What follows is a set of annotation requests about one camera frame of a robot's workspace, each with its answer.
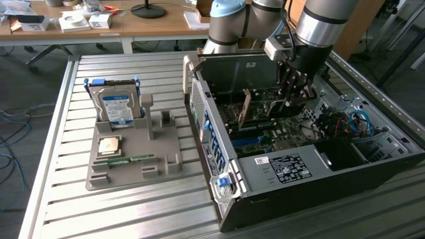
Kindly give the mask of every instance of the aluminum table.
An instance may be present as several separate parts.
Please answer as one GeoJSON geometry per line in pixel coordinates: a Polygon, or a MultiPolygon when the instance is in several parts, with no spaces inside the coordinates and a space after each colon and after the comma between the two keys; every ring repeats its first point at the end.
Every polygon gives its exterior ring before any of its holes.
{"type": "MultiPolygon", "coordinates": [[[[371,192],[230,233],[218,232],[182,100],[182,57],[193,53],[69,58],[18,238],[391,239],[421,235],[425,164],[398,174],[371,192]],[[96,111],[82,80],[132,79],[134,75],[141,80],[141,91],[153,94],[152,111],[170,109],[177,118],[184,168],[190,174],[149,186],[86,191],[96,111]]],[[[341,92],[351,91],[334,72],[330,82],[341,92]]]]}

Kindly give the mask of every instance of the blue cable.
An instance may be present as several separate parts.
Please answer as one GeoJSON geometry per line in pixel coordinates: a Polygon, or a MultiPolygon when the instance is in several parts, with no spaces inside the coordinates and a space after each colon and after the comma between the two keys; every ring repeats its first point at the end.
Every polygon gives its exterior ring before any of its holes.
{"type": "Polygon", "coordinates": [[[2,213],[2,212],[4,212],[10,206],[13,206],[13,205],[18,202],[18,200],[21,199],[21,197],[22,197],[22,195],[24,195],[24,192],[25,192],[25,181],[24,181],[24,175],[22,175],[22,172],[21,172],[21,168],[20,168],[18,161],[17,161],[10,155],[8,155],[8,154],[0,153],[0,156],[8,157],[8,158],[10,158],[10,159],[13,160],[14,165],[16,165],[16,167],[17,167],[17,171],[18,171],[18,175],[20,175],[20,182],[21,182],[21,192],[20,192],[20,196],[18,196],[18,198],[17,198],[12,203],[9,203],[9,205],[8,205],[5,208],[2,208],[2,209],[0,210],[0,213],[2,213]]]}
{"type": "Polygon", "coordinates": [[[2,143],[0,144],[0,148],[4,148],[6,146],[10,146],[12,144],[17,143],[28,134],[29,134],[29,130],[30,130],[30,125],[26,123],[26,122],[21,122],[21,121],[13,121],[8,118],[5,118],[4,116],[0,115],[0,118],[4,119],[6,122],[10,122],[10,123],[20,123],[20,124],[24,124],[26,126],[26,130],[25,130],[25,133],[22,134],[22,136],[14,140],[13,142],[10,143],[2,143]]]}
{"type": "Polygon", "coordinates": [[[355,132],[358,132],[357,131],[357,128],[355,128],[355,126],[354,126],[354,123],[353,123],[353,115],[354,114],[361,114],[363,117],[365,117],[365,121],[366,121],[366,124],[367,124],[367,130],[369,130],[369,136],[371,136],[373,135],[373,126],[371,126],[371,123],[370,123],[370,120],[369,120],[369,116],[367,116],[367,114],[363,112],[363,111],[353,111],[353,112],[350,112],[350,114],[348,115],[348,119],[349,119],[349,123],[350,123],[350,127],[351,127],[351,129],[355,131],[355,132]]]}

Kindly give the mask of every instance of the gray 3d printed holder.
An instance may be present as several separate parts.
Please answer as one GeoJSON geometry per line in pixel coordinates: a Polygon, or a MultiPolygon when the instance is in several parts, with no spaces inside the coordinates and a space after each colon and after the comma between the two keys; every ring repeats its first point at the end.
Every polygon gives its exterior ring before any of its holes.
{"type": "Polygon", "coordinates": [[[150,115],[153,98],[140,96],[145,117],[134,126],[112,129],[108,121],[97,122],[85,180],[86,190],[128,184],[169,181],[184,176],[174,117],[169,111],[150,115]],[[108,139],[112,151],[100,152],[100,142],[108,139]]]}

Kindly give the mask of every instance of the gray carpet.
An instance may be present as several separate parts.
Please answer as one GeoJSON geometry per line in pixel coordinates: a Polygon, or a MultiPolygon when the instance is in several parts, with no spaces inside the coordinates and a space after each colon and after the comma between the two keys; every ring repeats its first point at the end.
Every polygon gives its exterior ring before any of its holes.
{"type": "MultiPolygon", "coordinates": [[[[369,34],[373,36],[382,26],[383,21],[375,20],[370,27],[369,34]]],[[[417,35],[415,30],[410,30],[402,41],[397,45],[393,52],[386,54],[386,59],[379,56],[373,57],[369,62],[353,63],[359,71],[373,79],[373,74],[381,77],[391,62],[395,60],[409,42],[417,35]]],[[[148,42],[141,46],[146,50],[154,49],[157,42],[148,42]]],[[[173,51],[174,41],[161,41],[154,51],[173,51]]],[[[81,44],[68,46],[69,50],[78,55],[96,55],[96,54],[121,54],[120,43],[104,43],[106,50],[101,51],[94,47],[94,44],[81,44]]],[[[184,50],[196,50],[202,46],[200,40],[180,41],[180,47],[184,50]]],[[[42,46],[33,47],[38,52],[42,50],[42,46]]],[[[410,55],[405,63],[395,71],[389,84],[385,89],[389,95],[402,108],[417,118],[417,120],[425,124],[425,111],[422,102],[425,101],[425,84],[422,83],[422,77],[425,73],[425,66],[421,66],[418,70],[411,70],[407,66],[413,63],[415,58],[425,51],[425,43],[417,48],[415,52],[410,55]]],[[[6,110],[14,107],[28,108],[30,106],[52,103],[56,101],[58,87],[61,83],[62,73],[66,65],[66,55],[62,51],[54,50],[45,58],[42,58],[34,66],[38,67],[40,72],[37,74],[30,73],[26,70],[25,61],[36,53],[28,53],[22,47],[16,47],[13,52],[8,56],[0,57],[0,109],[6,110]]],[[[25,118],[13,118],[14,120],[25,120],[25,118]]],[[[37,170],[37,164],[41,156],[44,140],[46,136],[50,117],[33,118],[30,120],[30,133],[29,135],[12,146],[14,154],[20,160],[21,168],[25,174],[28,184],[32,186],[34,174],[37,170]]],[[[12,124],[0,120],[0,135],[8,137],[14,130],[20,127],[18,124],[12,124]]],[[[4,148],[0,148],[0,153],[6,153],[4,148]]],[[[4,158],[0,158],[0,167],[4,165],[4,158]]],[[[1,179],[6,174],[5,170],[0,171],[1,179]]],[[[17,172],[13,173],[10,179],[0,185],[0,208],[8,205],[9,202],[16,200],[20,196],[20,178],[17,172]]],[[[29,192],[25,192],[22,198],[10,207],[12,209],[25,209],[28,202],[29,192]]],[[[20,224],[22,219],[22,212],[0,213],[0,238],[14,239],[18,234],[20,224]]]]}

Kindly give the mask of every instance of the wooden desk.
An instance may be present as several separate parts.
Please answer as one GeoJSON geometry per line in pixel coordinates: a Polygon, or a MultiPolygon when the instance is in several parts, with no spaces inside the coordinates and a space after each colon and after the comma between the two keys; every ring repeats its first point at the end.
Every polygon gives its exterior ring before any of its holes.
{"type": "MultiPolygon", "coordinates": [[[[189,29],[184,19],[184,11],[193,11],[186,7],[162,4],[166,15],[156,19],[142,19],[130,13],[132,6],[141,3],[140,0],[105,0],[102,4],[117,6],[125,9],[125,15],[112,17],[110,29],[92,29],[86,31],[62,33],[58,22],[50,23],[46,31],[21,31],[10,32],[9,24],[14,21],[5,21],[0,25],[0,46],[33,46],[50,44],[81,44],[121,42],[125,54],[133,53],[133,41],[150,40],[182,40],[182,39],[206,39],[208,31],[193,31],[189,29]]],[[[154,2],[170,2],[177,4],[185,3],[184,0],[160,0],[154,2]]],[[[72,7],[48,7],[42,1],[30,3],[33,11],[38,15],[52,18],[61,17],[61,11],[68,11],[72,7]]]]}

